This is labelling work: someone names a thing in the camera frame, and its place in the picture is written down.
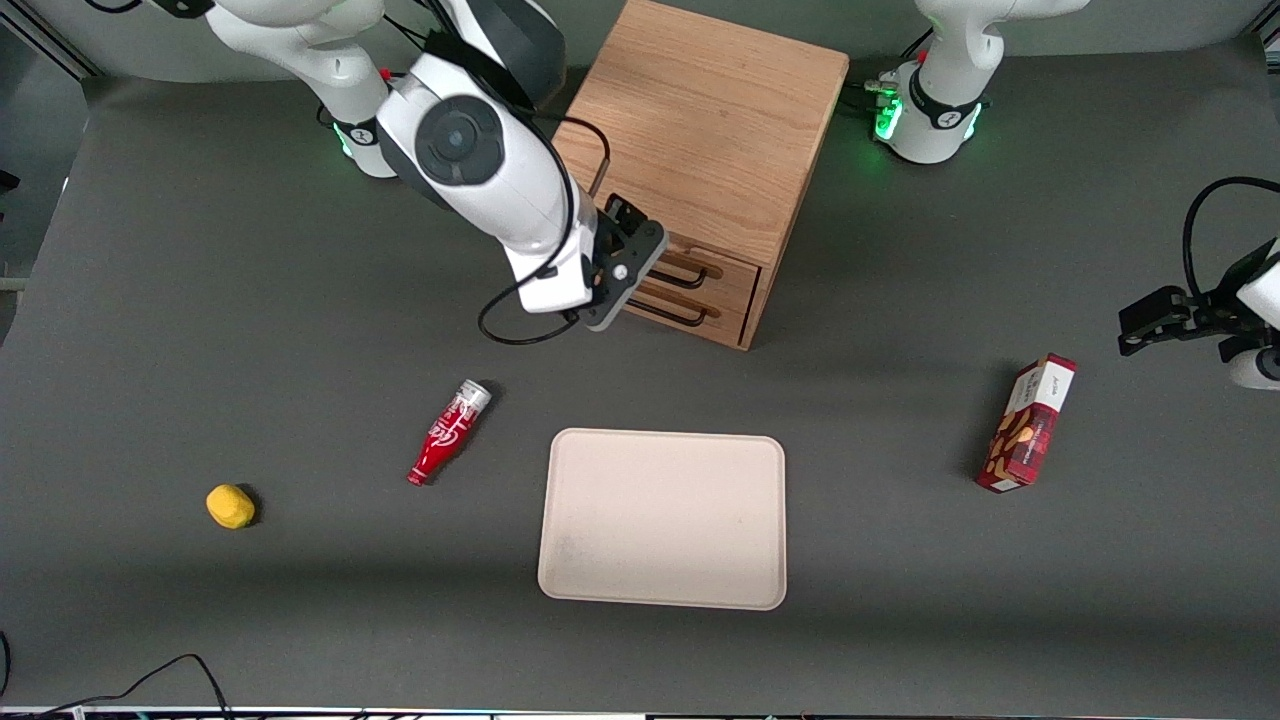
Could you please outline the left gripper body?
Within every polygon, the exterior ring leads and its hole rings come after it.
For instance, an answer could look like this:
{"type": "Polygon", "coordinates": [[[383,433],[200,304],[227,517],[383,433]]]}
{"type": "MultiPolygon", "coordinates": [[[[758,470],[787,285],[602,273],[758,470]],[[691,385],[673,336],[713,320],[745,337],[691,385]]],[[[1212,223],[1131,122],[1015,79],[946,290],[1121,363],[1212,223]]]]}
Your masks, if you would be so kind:
{"type": "Polygon", "coordinates": [[[1199,329],[1225,336],[1244,346],[1277,345],[1279,266],[1240,288],[1236,304],[1215,305],[1213,288],[1190,291],[1199,329]]]}

